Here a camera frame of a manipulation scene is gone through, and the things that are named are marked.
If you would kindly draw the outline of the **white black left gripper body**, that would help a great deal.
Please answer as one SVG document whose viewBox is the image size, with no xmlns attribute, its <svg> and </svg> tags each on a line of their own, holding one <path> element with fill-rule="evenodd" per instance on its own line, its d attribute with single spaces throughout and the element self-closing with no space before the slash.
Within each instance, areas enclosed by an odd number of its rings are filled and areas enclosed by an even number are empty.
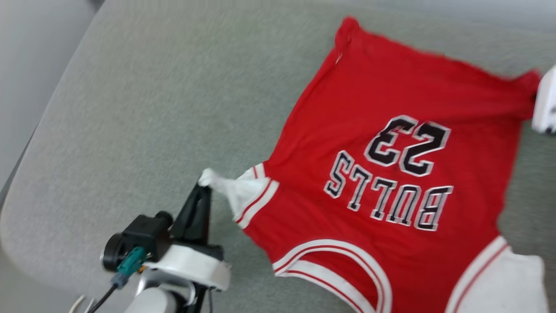
<svg viewBox="0 0 556 313">
<path fill-rule="evenodd" d="M 175 243 L 159 261 L 144 266 L 143 290 L 163 284 L 192 288 L 196 283 L 226 291 L 231 282 L 231 265 L 224 260 L 220 245 Z"/>
</svg>

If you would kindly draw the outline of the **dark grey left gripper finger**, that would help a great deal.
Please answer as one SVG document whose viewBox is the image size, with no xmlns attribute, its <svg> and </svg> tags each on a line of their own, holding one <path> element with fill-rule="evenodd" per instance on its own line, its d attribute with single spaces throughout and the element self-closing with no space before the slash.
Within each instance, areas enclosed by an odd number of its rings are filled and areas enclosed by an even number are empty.
<svg viewBox="0 0 556 313">
<path fill-rule="evenodd" d="M 199 201 L 200 186 L 195 185 L 187 197 L 181 211 L 175 218 L 171 228 L 171 236 L 175 240 L 195 240 L 195 218 L 197 213 L 197 203 Z"/>
<path fill-rule="evenodd" d="M 193 191 L 190 240 L 197 244 L 208 244 L 211 217 L 211 189 L 206 186 L 196 185 Z"/>
</svg>

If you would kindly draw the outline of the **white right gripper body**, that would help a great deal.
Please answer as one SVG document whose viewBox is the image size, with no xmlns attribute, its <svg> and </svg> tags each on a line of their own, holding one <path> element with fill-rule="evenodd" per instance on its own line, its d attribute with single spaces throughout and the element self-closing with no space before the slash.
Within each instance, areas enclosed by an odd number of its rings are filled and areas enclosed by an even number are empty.
<svg viewBox="0 0 556 313">
<path fill-rule="evenodd" d="M 538 85 L 532 129 L 546 135 L 556 134 L 556 66 L 544 74 Z"/>
</svg>

